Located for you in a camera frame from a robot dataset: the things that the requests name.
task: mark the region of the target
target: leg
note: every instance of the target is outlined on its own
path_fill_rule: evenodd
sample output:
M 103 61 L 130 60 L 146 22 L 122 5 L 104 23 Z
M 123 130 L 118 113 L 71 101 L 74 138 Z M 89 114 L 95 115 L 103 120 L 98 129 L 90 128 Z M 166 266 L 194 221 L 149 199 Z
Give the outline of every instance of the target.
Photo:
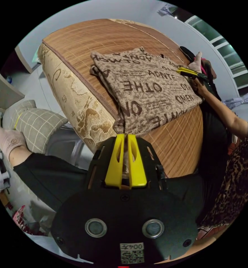
M 57 157 L 30 152 L 18 131 L 0 127 L 0 149 L 21 180 L 55 211 L 84 185 L 86 170 Z
M 208 90 L 215 95 L 210 86 Z M 228 154 L 231 135 L 220 120 L 217 113 L 207 103 L 200 105 L 203 117 L 203 142 L 199 169 L 218 166 L 219 161 Z
M 204 182 L 200 174 L 190 174 L 166 179 L 168 191 L 179 197 L 195 218 L 200 215 L 204 204 Z
M 15 166 L 14 171 L 54 211 L 83 189 L 87 174 L 58 157 L 35 153 Z

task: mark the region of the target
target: plaid cushion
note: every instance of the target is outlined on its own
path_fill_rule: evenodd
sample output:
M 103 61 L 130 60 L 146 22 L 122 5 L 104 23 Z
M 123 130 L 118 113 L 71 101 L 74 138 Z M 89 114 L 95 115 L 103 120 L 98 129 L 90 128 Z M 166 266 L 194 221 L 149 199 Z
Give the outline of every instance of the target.
M 16 107 L 10 129 L 23 133 L 28 149 L 44 154 L 50 136 L 68 120 L 52 111 L 36 108 L 35 101 L 28 100 Z

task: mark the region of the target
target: bed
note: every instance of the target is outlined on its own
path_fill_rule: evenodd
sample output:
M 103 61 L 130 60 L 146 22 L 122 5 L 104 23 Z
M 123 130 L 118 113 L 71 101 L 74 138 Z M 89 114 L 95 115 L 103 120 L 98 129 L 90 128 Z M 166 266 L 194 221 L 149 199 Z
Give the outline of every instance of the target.
M 59 29 L 43 39 L 38 50 L 44 73 L 63 113 L 86 146 L 94 153 L 116 133 L 117 104 L 97 77 L 90 75 L 92 51 L 122 52 L 143 46 L 188 65 L 179 46 L 157 30 L 126 20 L 84 21 Z M 195 171 L 202 146 L 202 113 L 197 106 L 143 138 L 155 149 L 168 177 Z

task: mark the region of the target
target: bamboo mat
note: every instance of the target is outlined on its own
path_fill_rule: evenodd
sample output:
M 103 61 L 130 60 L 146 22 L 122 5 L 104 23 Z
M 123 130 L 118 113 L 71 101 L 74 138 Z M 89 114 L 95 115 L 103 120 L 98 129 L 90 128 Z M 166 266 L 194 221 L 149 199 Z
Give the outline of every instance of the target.
M 70 25 L 53 32 L 43 43 L 83 82 L 113 118 L 117 115 L 116 103 L 100 81 L 89 73 L 93 64 L 92 51 L 109 54 L 142 46 L 148 53 L 164 54 L 178 64 L 188 64 L 177 44 L 160 32 L 109 19 Z M 195 170 L 202 145 L 202 127 L 201 110 L 196 107 L 143 137 L 153 145 L 168 177 L 183 176 Z

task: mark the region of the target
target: black pants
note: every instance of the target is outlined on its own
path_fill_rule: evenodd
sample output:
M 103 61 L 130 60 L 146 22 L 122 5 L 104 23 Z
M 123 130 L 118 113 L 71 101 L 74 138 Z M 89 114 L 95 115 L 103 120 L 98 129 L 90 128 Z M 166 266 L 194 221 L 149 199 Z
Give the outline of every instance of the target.
M 218 99 L 215 90 L 206 85 Z M 198 170 L 189 174 L 167 180 L 168 189 L 189 205 L 199 223 L 214 205 L 224 179 L 228 160 L 228 146 L 232 142 L 229 133 L 217 113 L 207 102 L 200 105 L 203 117 L 203 142 Z
M 211 87 L 208 90 L 216 95 Z M 227 149 L 231 142 L 215 111 L 206 102 L 200 107 L 203 115 L 203 144 L 198 172 L 167 179 L 169 191 L 185 201 L 198 220 L 214 201 L 221 186 Z M 55 211 L 83 186 L 87 173 L 60 158 L 35 153 L 15 166 L 14 171 L 38 198 Z

